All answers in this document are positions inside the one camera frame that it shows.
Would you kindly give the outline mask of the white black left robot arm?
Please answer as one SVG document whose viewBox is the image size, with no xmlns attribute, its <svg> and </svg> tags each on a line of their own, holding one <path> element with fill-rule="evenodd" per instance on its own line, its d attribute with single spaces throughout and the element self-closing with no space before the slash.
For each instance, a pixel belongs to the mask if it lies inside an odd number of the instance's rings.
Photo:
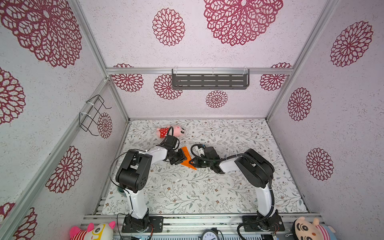
<svg viewBox="0 0 384 240">
<path fill-rule="evenodd" d="M 151 165 L 169 160 L 170 164 L 178 165 L 187 159 L 183 150 L 167 149 L 155 146 L 147 151 L 129 150 L 116 173 L 116 182 L 128 194 L 131 205 L 131 216 L 142 220 L 149 209 L 145 203 L 143 188 L 147 184 Z"/>
</svg>

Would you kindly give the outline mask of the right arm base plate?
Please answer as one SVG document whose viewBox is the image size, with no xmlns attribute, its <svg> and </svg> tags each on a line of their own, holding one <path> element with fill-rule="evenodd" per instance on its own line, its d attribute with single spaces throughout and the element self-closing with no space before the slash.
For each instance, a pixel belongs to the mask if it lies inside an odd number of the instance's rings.
<svg viewBox="0 0 384 240">
<path fill-rule="evenodd" d="M 275 212 L 266 220 L 260 221 L 258 223 L 251 223 L 244 225 L 246 232 L 283 232 L 285 231 L 285 226 L 283 224 L 283 220 L 278 212 Z"/>
</svg>

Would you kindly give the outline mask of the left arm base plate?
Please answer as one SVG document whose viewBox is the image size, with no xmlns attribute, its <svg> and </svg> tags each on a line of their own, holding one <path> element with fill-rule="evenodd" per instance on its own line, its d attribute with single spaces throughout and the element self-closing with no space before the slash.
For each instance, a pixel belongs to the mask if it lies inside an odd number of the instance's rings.
<svg viewBox="0 0 384 240">
<path fill-rule="evenodd" d="M 162 216 L 145 216 L 141 220 L 126 216 L 122 226 L 122 233 L 161 233 L 163 225 L 164 217 Z"/>
</svg>

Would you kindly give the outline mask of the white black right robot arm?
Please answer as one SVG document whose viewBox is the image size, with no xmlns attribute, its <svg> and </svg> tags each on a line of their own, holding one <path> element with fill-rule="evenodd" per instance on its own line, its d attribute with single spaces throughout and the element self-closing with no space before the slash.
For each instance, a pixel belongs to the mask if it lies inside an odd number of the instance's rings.
<svg viewBox="0 0 384 240">
<path fill-rule="evenodd" d="M 269 218 L 275 211 L 272 189 L 274 166 L 253 149 L 242 154 L 221 158 L 213 147 L 195 144 L 190 148 L 193 158 L 189 163 L 195 168 L 209 168 L 217 174 L 240 171 L 247 181 L 256 188 L 258 214 Z"/>
</svg>

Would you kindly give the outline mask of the orange square paper sheet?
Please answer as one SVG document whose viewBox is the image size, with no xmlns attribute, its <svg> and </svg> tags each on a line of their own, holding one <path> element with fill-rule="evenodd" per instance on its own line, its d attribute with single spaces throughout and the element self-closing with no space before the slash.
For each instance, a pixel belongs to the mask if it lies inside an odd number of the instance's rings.
<svg viewBox="0 0 384 240">
<path fill-rule="evenodd" d="M 182 147 L 181 150 L 183 151 L 186 159 L 181 163 L 181 165 L 185 166 L 185 167 L 188 167 L 190 169 L 193 169 L 193 170 L 197 170 L 196 167 L 194 167 L 193 165 L 190 164 L 190 161 L 192 160 L 191 159 L 191 156 L 190 156 L 190 153 L 188 151 L 188 148 L 187 147 Z"/>
</svg>

